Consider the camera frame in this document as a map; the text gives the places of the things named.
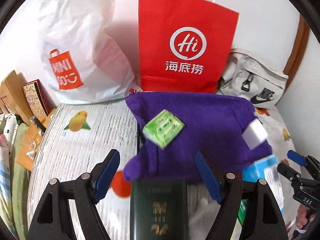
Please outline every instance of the bolt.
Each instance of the bolt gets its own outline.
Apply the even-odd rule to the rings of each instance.
[[[81,175],[81,179],[88,179],[90,178],[90,173],[84,173]]]
[[[261,185],[266,185],[267,184],[267,181],[265,179],[259,179],[259,183]]]
[[[234,179],[236,176],[233,173],[227,173],[228,179]]]
[[[57,183],[57,179],[50,179],[50,181],[49,181],[49,183],[51,184],[51,185],[54,185],[54,184],[56,184]]]

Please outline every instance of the white nike bag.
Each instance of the white nike bag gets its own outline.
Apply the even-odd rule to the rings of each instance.
[[[249,51],[232,49],[219,92],[246,98],[254,107],[271,109],[282,97],[288,79],[272,66]]]
[[[128,96],[135,76],[106,35],[114,0],[43,0],[40,33],[44,71],[62,103],[88,104]]]

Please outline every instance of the purple cloth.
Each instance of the purple cloth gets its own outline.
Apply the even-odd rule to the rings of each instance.
[[[131,94],[126,103],[141,129],[163,109],[185,124],[164,150],[146,140],[138,155],[124,168],[127,181],[155,177],[201,181],[196,166],[199,150],[220,171],[233,173],[272,154],[267,141],[250,150],[243,140],[242,132],[256,118],[254,107],[244,98],[206,93],[145,92]]]

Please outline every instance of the table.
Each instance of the table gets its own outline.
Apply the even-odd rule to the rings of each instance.
[[[55,113],[55,111],[56,111],[56,109],[53,109],[47,117],[38,117],[40,122],[46,128],[48,127],[49,122],[51,120],[51,116]],[[17,159],[17,163],[29,171],[32,171],[34,161],[26,154],[27,152],[30,151],[30,149],[27,147],[27,145],[29,144],[31,138],[36,138],[36,136],[38,135],[38,132],[39,132],[39,129],[34,124],[31,124],[29,126],[26,134],[24,135],[24,137],[22,139],[22,145],[21,145],[21,149],[20,149],[19,156]],[[41,142],[37,143],[37,146],[35,149],[36,152],[38,151],[40,144],[41,144]]]

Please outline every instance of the book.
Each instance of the book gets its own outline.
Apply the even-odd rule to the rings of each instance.
[[[48,116],[48,108],[40,90],[40,81],[34,80],[23,86],[23,92],[35,116]]]
[[[188,197],[184,180],[132,182],[130,240],[188,240]]]

